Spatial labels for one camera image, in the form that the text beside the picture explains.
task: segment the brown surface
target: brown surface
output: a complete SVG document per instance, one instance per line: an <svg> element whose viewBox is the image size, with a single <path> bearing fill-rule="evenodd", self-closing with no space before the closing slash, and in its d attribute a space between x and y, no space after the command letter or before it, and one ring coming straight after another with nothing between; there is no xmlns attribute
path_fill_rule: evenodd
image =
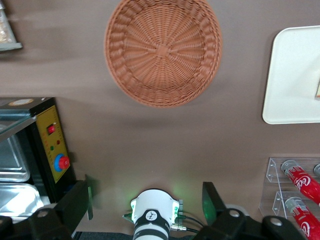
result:
<svg viewBox="0 0 320 240"><path fill-rule="evenodd" d="M262 120L270 52L288 27L319 24L319 0L210 0L223 36L210 86L181 107L141 105L114 83L104 34L118 0L7 0L24 49L0 54L1 96L56 96L79 178L94 179L94 220L79 230L131 233L121 215L159 187L203 219L201 187L260 219L269 157L319 157L320 125Z"/></svg>
<svg viewBox="0 0 320 240"><path fill-rule="evenodd" d="M119 87L156 108L200 95L221 61L221 30L205 0L123 0L105 34L105 57Z"/></svg>

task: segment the white tray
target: white tray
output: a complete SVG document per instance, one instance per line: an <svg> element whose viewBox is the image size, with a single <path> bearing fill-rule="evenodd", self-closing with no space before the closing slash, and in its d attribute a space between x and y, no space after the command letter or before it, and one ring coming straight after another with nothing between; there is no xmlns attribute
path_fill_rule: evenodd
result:
<svg viewBox="0 0 320 240"><path fill-rule="evenodd" d="M320 123L320 26L286 28L274 39L262 117L268 124Z"/></svg>

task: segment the woven basket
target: woven basket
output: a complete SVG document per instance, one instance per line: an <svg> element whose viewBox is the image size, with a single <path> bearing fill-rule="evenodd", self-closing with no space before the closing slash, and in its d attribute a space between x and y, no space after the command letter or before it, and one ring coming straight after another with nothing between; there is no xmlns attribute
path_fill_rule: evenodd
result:
<svg viewBox="0 0 320 240"><path fill-rule="evenodd" d="M222 38L205 0L122 0L109 20L104 50L127 95L170 108L208 87L220 64Z"/></svg>

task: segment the yellow control panel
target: yellow control panel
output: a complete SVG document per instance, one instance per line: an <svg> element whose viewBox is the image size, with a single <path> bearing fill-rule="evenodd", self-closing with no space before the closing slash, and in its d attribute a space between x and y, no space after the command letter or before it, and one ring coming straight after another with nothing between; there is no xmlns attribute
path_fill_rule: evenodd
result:
<svg viewBox="0 0 320 240"><path fill-rule="evenodd" d="M70 167L65 139L63 137L56 106L36 116L43 147L48 159L54 182L57 183Z"/></svg>

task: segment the acrylic bottle holder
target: acrylic bottle holder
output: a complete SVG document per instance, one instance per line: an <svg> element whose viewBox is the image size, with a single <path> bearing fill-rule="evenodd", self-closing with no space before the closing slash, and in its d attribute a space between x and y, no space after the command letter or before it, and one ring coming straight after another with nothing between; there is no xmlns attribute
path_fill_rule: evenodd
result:
<svg viewBox="0 0 320 240"><path fill-rule="evenodd" d="M288 198L300 197L312 214L320 221L320 207L302 195L291 180L281 171L281 164L290 159L295 160L303 170L320 183L320 178L315 176L313 172L315 165L320 164L320 158L270 158L259 209L264 217L284 217L293 222L295 226L298 226L295 219L286 209L285 202Z"/></svg>

